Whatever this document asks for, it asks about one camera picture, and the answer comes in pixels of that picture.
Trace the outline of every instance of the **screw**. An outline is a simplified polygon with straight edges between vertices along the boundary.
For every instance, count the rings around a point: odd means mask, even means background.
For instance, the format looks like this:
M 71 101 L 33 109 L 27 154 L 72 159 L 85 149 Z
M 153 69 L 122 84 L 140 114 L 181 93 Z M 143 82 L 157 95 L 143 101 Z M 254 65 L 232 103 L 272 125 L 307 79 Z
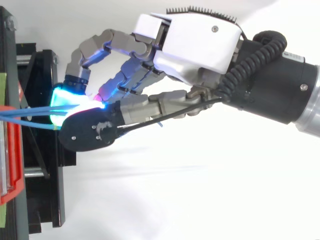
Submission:
M 27 116 L 26 119 L 27 119 L 28 121 L 31 121 L 31 120 L 32 120 L 32 116 Z
M 59 57 L 58 55 L 53 56 L 53 64 L 57 65 L 59 63 Z
M 18 22 L 17 19 L 14 16 L 8 16 L 4 22 L 5 27 L 14 32 L 18 28 Z
M 307 91 L 307 90 L 308 90 L 308 85 L 307 85 L 307 84 L 301 84 L 300 90 L 301 90 L 302 92 Z
M 213 26 L 211 30 L 212 30 L 212 32 L 216 33 L 216 32 L 218 32 L 219 28 L 218 28 L 218 26 Z

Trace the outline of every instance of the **gray metal cylinder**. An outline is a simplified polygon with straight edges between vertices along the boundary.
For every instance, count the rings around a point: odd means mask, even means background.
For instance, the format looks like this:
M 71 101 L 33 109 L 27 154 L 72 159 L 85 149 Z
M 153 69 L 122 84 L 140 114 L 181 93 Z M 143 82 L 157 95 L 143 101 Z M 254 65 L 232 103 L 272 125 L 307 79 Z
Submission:
M 320 137 L 320 66 L 315 85 L 303 113 L 295 122 L 299 131 Z
M 42 172 L 40 167 L 26 167 L 24 169 L 25 178 L 39 178 L 43 176 L 44 176 L 44 173 Z

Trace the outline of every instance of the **blue glowing light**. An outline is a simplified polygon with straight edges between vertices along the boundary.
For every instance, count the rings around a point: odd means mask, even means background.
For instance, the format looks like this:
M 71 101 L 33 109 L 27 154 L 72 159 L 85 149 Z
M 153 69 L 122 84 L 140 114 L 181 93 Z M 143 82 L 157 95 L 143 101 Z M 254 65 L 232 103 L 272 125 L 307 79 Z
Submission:
M 64 112 L 67 113 L 66 116 L 50 115 L 51 122 L 54 125 L 59 127 L 61 127 L 64 120 L 72 114 L 89 110 L 89 109 L 94 109 L 94 108 L 101 108 L 101 109 L 105 108 L 105 105 L 100 101 L 91 100 L 86 95 L 74 94 L 69 91 L 63 90 L 59 87 L 56 87 L 52 93 L 50 106 L 54 107 L 54 106 L 64 106 L 64 105 L 78 105 L 78 106 L 70 110 L 64 110 Z

